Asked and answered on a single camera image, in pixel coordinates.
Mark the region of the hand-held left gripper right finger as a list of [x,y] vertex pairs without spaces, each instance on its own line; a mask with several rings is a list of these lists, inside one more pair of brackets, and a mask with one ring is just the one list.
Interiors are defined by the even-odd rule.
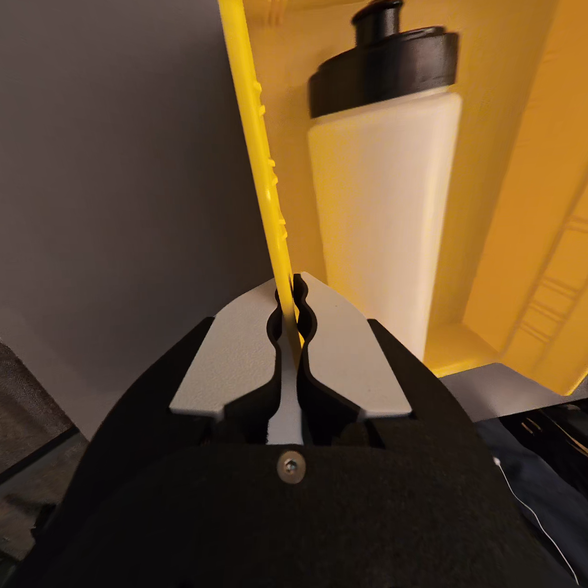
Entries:
[[405,417],[410,403],[365,315],[307,272],[295,275],[303,349],[298,402],[308,418]]

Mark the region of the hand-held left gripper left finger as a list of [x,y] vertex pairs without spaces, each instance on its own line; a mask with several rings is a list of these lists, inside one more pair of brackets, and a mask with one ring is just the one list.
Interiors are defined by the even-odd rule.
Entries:
[[178,387],[171,412],[223,420],[236,402],[267,392],[271,418],[281,402],[281,330],[274,278],[225,305]]

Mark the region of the white plastic bottle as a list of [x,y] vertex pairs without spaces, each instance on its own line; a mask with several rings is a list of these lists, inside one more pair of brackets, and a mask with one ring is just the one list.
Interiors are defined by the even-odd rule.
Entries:
[[424,359],[462,99],[447,86],[308,132],[327,284]]

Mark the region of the yellow plastic bin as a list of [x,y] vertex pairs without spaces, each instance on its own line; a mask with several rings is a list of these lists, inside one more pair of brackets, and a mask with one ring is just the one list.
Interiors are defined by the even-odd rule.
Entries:
[[[218,2],[280,285],[309,262],[334,286],[307,80],[365,3]],[[425,363],[500,363],[569,395],[587,374],[587,1],[405,1],[401,26],[425,25],[459,34],[462,100]]]

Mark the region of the black bottle lid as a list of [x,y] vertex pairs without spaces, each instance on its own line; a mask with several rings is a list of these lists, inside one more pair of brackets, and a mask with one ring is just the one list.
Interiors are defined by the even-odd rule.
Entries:
[[401,31],[403,1],[372,1],[351,20],[355,46],[318,66],[307,84],[312,119],[455,84],[459,33]]

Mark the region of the person's navy clothing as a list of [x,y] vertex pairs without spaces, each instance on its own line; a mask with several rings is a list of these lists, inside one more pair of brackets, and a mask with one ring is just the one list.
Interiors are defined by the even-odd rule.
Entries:
[[498,419],[474,424],[552,571],[550,587],[587,587],[587,500]]

